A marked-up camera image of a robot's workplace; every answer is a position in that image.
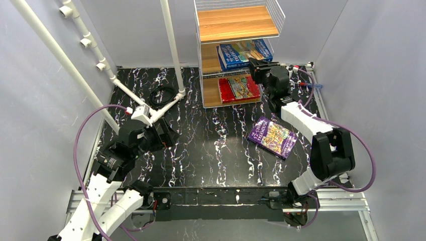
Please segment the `wooden shelf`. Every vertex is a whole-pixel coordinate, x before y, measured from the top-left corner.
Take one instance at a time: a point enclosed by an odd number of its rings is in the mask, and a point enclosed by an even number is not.
[[[221,71],[218,52],[216,50],[217,45],[219,44],[202,44],[201,45],[201,61],[202,61],[203,74]]]
[[[279,35],[265,6],[199,11],[197,14],[202,44]]]
[[[244,77],[247,74],[233,75],[232,77]],[[257,101],[246,100],[239,101],[233,103],[225,103],[221,102],[221,94],[219,93],[219,79],[225,77],[217,77],[217,78],[203,78],[202,79],[202,88],[203,88],[203,96],[204,96],[204,108],[212,108],[219,106],[227,106],[234,104],[244,104],[244,103],[253,103]]]

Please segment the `red book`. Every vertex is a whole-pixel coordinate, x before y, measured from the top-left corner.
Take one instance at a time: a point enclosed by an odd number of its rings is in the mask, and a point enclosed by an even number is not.
[[[222,103],[252,103],[260,101],[260,91],[250,75],[219,79]]]

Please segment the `black cable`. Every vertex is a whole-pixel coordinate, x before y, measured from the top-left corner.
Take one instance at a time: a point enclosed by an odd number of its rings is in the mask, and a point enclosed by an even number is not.
[[[299,222],[299,220],[297,220],[296,216],[294,216],[293,214],[284,214],[284,216],[286,216],[288,219],[295,222],[296,224],[303,226],[303,224],[301,222]]]
[[[146,222],[142,227],[145,227],[147,224],[150,224],[150,223],[152,223],[153,221],[148,221],[148,222]]]
[[[157,97],[157,93],[160,91],[169,92],[171,95],[167,100],[158,103],[156,100],[156,97]],[[176,96],[176,92],[173,87],[164,86],[161,84],[156,89],[151,91],[151,94],[149,96],[149,105],[154,109],[160,109],[163,106],[167,105],[168,103],[172,102],[175,96]]]

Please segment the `black table surface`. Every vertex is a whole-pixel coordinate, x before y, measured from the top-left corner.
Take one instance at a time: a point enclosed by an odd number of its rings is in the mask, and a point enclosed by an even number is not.
[[[140,179],[154,187],[278,187],[287,186],[306,170],[309,141],[271,113],[265,95],[258,103],[205,109],[198,68],[182,68],[181,72],[186,97],[164,116],[180,134],[177,144],[164,151],[142,155],[123,186]],[[178,89],[174,68],[119,69],[118,79],[145,102],[159,84]],[[309,82],[308,76],[301,72],[293,73],[291,79]],[[307,87],[296,86],[291,91],[293,98],[303,102],[310,94]],[[117,87],[110,103],[137,106]],[[320,115],[314,99],[307,109]],[[120,125],[130,117],[120,109],[110,108],[109,111]],[[261,116],[297,133],[298,140],[287,159],[278,158],[247,139]],[[111,127],[104,123],[99,145],[111,140],[113,135]]]

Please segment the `book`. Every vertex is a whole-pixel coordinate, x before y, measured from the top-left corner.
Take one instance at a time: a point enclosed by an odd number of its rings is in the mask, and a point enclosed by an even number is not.
[[[260,90],[250,75],[219,79],[222,103],[250,103],[260,101]]]
[[[275,155],[287,158],[297,141],[294,132],[261,116],[250,132],[248,139],[263,146]]]
[[[218,58],[219,58],[219,64],[221,65],[221,71],[230,71],[233,70],[232,68],[225,68],[224,63],[222,61],[222,58],[219,54],[219,46],[216,46],[216,51],[218,52]]]
[[[219,44],[219,58],[225,69],[249,66],[249,58],[272,61],[272,54],[263,39]]]

